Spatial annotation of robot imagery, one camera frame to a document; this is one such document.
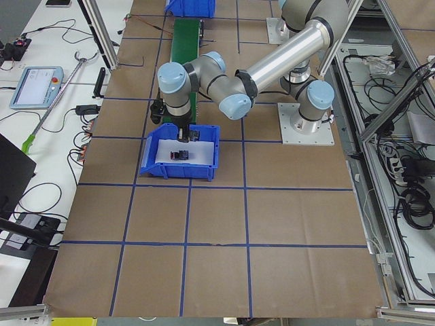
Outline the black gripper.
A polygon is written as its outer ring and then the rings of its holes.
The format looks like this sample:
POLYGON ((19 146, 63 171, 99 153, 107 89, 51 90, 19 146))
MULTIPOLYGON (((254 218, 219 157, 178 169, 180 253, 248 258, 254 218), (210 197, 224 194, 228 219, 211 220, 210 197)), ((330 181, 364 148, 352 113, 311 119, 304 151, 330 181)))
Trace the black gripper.
MULTIPOLYGON (((171 122, 179 128, 177 140, 179 142, 188 142, 188 125, 191 123, 191 107, 171 107, 167 105, 167 114, 165 120, 171 122)), ((189 131, 190 141, 199 141, 201 132, 199 130, 189 131)))

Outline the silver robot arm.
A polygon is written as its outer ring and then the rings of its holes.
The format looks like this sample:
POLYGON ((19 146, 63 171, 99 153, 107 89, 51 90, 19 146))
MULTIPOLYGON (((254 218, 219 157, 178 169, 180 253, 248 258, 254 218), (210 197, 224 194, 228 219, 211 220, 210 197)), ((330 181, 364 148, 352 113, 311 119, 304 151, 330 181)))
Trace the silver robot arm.
POLYGON ((289 40, 297 40, 291 58, 297 62, 280 79, 281 87, 300 103, 292 114, 292 128, 313 134, 334 100, 332 86, 311 76, 310 57, 332 47, 343 34, 347 18, 345 1, 280 1, 281 18, 289 30, 289 40))
POLYGON ((345 32, 349 17, 346 1, 280 1, 281 17, 295 35, 234 77, 226 74, 224 59, 208 52, 180 64, 160 66, 158 86, 177 140, 190 140, 190 95, 203 90, 231 120, 239 120, 253 107, 258 94, 316 52, 331 48, 345 32))

